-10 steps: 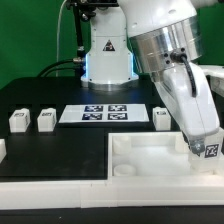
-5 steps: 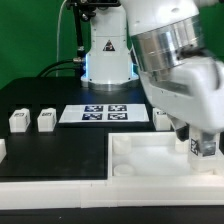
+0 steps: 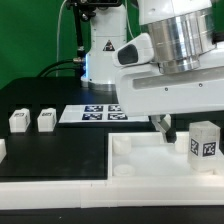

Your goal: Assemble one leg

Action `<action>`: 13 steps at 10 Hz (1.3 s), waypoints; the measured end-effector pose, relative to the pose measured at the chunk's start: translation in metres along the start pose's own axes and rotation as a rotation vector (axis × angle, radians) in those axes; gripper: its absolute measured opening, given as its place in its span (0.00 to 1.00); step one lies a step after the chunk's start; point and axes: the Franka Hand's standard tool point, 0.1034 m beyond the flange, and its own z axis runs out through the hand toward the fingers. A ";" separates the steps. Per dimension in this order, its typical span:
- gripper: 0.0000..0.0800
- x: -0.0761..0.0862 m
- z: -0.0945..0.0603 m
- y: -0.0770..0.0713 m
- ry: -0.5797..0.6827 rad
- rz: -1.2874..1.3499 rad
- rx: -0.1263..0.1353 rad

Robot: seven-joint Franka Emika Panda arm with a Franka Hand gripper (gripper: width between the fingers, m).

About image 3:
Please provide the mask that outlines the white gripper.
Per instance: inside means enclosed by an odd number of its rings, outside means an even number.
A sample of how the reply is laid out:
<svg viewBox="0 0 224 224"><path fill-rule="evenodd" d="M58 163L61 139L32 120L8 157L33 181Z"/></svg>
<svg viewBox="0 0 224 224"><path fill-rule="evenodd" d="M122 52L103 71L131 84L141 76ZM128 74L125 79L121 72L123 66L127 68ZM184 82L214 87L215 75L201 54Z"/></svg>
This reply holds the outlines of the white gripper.
<svg viewBox="0 0 224 224"><path fill-rule="evenodd" d="M162 74L152 62L153 56L147 33L112 54L119 68L115 76L117 98L126 115L153 115L151 122L167 143L169 114L224 110L224 41L200 57L199 68L188 72Z"/></svg>

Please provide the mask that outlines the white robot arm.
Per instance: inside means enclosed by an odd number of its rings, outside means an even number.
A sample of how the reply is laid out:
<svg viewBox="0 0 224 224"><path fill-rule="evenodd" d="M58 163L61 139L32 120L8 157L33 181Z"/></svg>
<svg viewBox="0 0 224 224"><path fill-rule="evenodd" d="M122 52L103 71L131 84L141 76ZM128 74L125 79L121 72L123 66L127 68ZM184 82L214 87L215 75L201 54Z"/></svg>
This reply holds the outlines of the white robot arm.
<svg viewBox="0 0 224 224"><path fill-rule="evenodd" d="M224 36L214 30L212 0L132 0L142 33L125 34L117 0L81 0L96 17L86 76L93 89L115 88L128 116L224 110Z"/></svg>

